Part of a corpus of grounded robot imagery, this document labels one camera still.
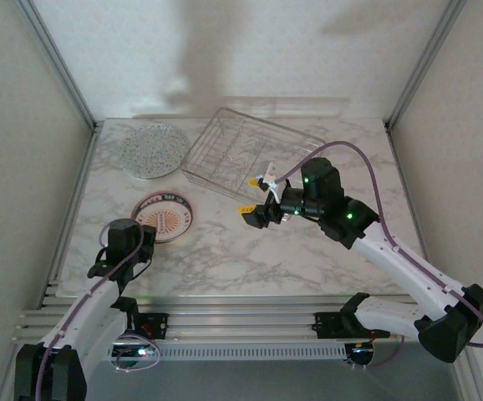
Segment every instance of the white panel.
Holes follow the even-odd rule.
[[[302,96],[382,118],[447,0],[36,4],[97,119],[210,116],[224,96],[232,105]],[[269,109],[277,99],[258,101]]]
[[[48,274],[88,129],[12,1],[0,2],[0,379]]]
[[[466,4],[397,128],[430,261],[483,287],[483,2]]]

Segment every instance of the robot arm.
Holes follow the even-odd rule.
[[[270,222],[281,224],[285,215],[316,222],[326,236],[370,260],[417,302],[417,305],[386,302],[359,293],[341,311],[343,326],[359,328],[360,332],[380,330],[418,338],[435,357],[454,362],[481,322],[451,293],[463,297],[483,314],[483,289],[476,284],[463,287],[398,238],[388,238],[378,214],[344,194],[338,170],[327,159],[313,158],[301,167],[302,189],[292,188],[289,182],[283,187],[275,185],[272,170],[270,166],[259,180],[250,182],[271,192],[264,205],[240,208],[247,224],[256,228],[267,227]],[[440,287],[415,264],[445,283],[445,287]]]
[[[119,336],[130,331],[148,338],[148,314],[139,313],[136,300],[121,294],[134,278],[135,265],[151,259],[155,235],[154,227],[128,219],[110,223],[108,245],[89,270],[83,293],[39,344],[18,352],[17,401],[84,400],[87,381]],[[38,378],[41,392],[36,396]]]

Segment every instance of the white marble tabletop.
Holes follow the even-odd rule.
[[[83,289],[99,250],[98,235],[108,222],[130,217],[145,195],[175,191],[192,205],[193,224],[174,242],[156,245],[150,269],[129,284],[125,295],[352,295],[403,294],[390,277],[361,256],[328,239],[319,227],[292,218],[258,230],[245,224],[238,201],[190,183],[180,169],[155,180],[122,171],[119,143],[130,129],[150,119],[108,119],[100,134],[73,235],[59,274],[58,296]],[[161,119],[196,140],[207,119]],[[378,119],[275,119],[324,140],[349,140],[370,158],[378,178],[385,215],[394,234],[419,251],[412,218],[384,127]],[[352,151],[325,154],[341,175],[346,194],[375,209],[363,161]]]

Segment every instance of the metal vent grille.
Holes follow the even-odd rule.
[[[346,358],[345,346],[341,343],[159,345],[163,361],[283,361]],[[142,361],[140,358],[122,358],[122,360]]]

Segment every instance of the small yellow object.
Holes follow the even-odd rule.
[[[258,180],[256,178],[250,178],[248,184],[249,184],[249,186],[252,186],[253,188],[260,188],[258,186]]]
[[[250,206],[238,206],[238,212],[241,215],[245,215],[246,213],[251,213],[257,208],[256,205],[250,205]]]

